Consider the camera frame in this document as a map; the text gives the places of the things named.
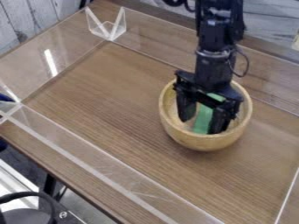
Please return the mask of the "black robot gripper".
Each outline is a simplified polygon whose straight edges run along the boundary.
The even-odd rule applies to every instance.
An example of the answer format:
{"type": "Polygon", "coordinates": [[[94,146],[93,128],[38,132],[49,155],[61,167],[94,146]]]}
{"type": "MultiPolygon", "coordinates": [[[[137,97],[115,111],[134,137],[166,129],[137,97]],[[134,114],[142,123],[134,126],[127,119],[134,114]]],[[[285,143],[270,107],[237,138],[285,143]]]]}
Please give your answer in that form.
{"type": "Polygon", "coordinates": [[[194,118],[198,102],[213,108],[210,135],[228,130],[244,102],[242,94],[232,86],[236,63],[236,50],[221,53],[198,51],[195,72],[175,72],[173,89],[177,92],[179,118],[183,123],[194,118]]]}

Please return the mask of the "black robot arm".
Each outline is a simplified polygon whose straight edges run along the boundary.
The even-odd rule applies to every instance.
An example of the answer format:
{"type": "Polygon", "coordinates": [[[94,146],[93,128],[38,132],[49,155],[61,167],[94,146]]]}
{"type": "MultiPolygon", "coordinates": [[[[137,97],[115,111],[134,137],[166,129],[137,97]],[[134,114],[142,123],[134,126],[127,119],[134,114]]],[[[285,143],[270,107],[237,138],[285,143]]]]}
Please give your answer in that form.
{"type": "Polygon", "coordinates": [[[163,0],[173,7],[183,6],[195,14],[197,48],[195,70],[175,72],[173,88],[181,120],[194,120],[193,131],[203,135],[220,134],[237,119],[245,101],[232,86],[236,72],[238,42],[246,30],[244,0],[163,0]]]}

